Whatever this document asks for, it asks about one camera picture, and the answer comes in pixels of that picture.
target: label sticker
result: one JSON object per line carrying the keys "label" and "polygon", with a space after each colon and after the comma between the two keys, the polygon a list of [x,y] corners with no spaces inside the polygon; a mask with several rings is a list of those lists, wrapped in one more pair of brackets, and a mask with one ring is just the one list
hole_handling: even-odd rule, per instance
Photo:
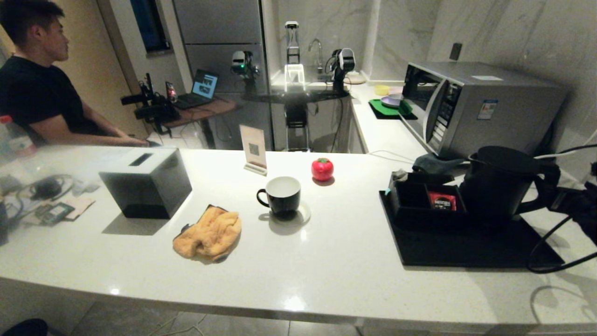
{"label": "label sticker", "polygon": [[481,105],[481,110],[479,111],[479,115],[477,116],[477,119],[479,119],[479,120],[491,119],[491,115],[493,115],[493,112],[496,111],[497,102],[498,102],[497,99],[483,100],[483,105]]}
{"label": "label sticker", "polygon": [[472,78],[476,78],[480,81],[503,81],[503,79],[496,77],[496,76],[471,76]]}

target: red tomato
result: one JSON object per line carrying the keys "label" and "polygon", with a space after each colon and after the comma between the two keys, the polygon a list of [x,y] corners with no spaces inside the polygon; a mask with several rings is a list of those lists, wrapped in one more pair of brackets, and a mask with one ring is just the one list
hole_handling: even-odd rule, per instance
{"label": "red tomato", "polygon": [[311,173],[317,181],[327,181],[334,173],[334,165],[326,158],[319,158],[311,164]]}

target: man's arm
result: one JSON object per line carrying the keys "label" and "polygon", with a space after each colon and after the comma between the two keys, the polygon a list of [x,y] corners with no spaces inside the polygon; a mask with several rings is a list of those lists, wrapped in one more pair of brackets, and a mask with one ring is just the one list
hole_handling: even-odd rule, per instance
{"label": "man's arm", "polygon": [[29,124],[31,128],[53,145],[108,145],[147,147],[149,142],[126,136],[116,138],[112,136],[83,135],[72,133],[62,115],[48,118],[37,123]]}
{"label": "man's arm", "polygon": [[102,129],[109,135],[117,136],[119,138],[128,138],[128,135],[126,133],[124,133],[118,127],[114,126],[110,121],[108,121],[108,119],[104,118],[104,116],[93,110],[83,100],[81,100],[81,103],[83,104],[83,116],[86,119],[95,122],[100,129]]}

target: man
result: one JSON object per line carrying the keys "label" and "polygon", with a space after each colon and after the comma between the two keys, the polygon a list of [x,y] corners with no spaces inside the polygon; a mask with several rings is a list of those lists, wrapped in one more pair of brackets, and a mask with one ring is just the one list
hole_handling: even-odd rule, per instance
{"label": "man", "polygon": [[48,0],[0,2],[0,24],[16,49],[0,69],[0,115],[12,116],[37,146],[149,146],[89,107],[52,65],[69,58],[59,17],[62,9]]}

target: window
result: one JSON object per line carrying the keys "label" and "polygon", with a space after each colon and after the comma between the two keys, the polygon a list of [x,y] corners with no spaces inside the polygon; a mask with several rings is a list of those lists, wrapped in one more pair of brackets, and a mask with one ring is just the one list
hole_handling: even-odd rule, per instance
{"label": "window", "polygon": [[159,18],[158,6],[155,0],[131,0],[137,26],[143,38],[145,50],[153,51],[168,50],[170,43],[164,34],[164,27]]}

